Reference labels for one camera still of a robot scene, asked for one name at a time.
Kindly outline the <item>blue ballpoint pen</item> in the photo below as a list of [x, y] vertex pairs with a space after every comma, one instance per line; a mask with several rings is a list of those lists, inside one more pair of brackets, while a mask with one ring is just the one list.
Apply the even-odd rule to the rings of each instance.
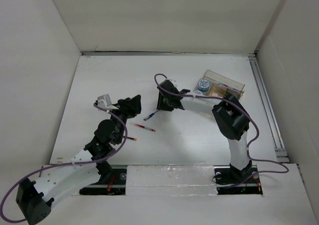
[[143, 120], [144, 121], [147, 121], [147, 120], [149, 120], [150, 118], [152, 118], [156, 113], [158, 113], [159, 112], [159, 110], [156, 110], [155, 112], [153, 112], [153, 113], [151, 113], [151, 114], [149, 114], [147, 117], [145, 117]]

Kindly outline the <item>red gel pen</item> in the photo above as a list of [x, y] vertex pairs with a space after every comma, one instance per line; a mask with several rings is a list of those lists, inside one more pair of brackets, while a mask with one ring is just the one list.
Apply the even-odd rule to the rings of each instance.
[[150, 128], [150, 127], [147, 127], [147, 126], [144, 126], [144, 125], [141, 125], [141, 124], [133, 123], [133, 125], [134, 125], [134, 126], [137, 126], [137, 127], [139, 127], [139, 128], [142, 128], [142, 129], [148, 130], [148, 131], [156, 132], [156, 130], [155, 130], [155, 129]]

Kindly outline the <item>blue white round tub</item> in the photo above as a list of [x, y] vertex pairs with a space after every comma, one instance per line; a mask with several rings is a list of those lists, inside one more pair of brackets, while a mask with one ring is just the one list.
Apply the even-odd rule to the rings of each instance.
[[201, 92], [207, 92], [210, 90], [210, 82], [206, 79], [200, 79], [197, 83], [197, 89]]
[[203, 96], [202, 91], [195, 90], [195, 91], [193, 91], [193, 92], [194, 92], [196, 95]]

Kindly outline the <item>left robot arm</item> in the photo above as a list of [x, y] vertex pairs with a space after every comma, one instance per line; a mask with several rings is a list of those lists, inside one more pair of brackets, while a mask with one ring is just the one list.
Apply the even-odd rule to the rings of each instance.
[[117, 152], [115, 145], [123, 145], [127, 136], [126, 122], [141, 113], [141, 95], [109, 103], [103, 95], [94, 107], [108, 112], [109, 119], [98, 124], [93, 139], [69, 162], [56, 166], [36, 180], [25, 178], [18, 185], [16, 203], [30, 225], [43, 221], [51, 210], [65, 197], [87, 185], [107, 183], [111, 179], [112, 166], [107, 159]]

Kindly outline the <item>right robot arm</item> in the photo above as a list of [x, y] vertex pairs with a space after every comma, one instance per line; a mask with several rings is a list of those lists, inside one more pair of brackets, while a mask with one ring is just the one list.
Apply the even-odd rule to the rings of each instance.
[[237, 184], [249, 177], [252, 160], [247, 155], [247, 132], [249, 129], [249, 115], [233, 95], [207, 97], [195, 94], [190, 90], [178, 89], [169, 80], [158, 84], [158, 103], [163, 111], [174, 109], [192, 111], [212, 115], [217, 126], [228, 140], [230, 149], [230, 176], [232, 183]]

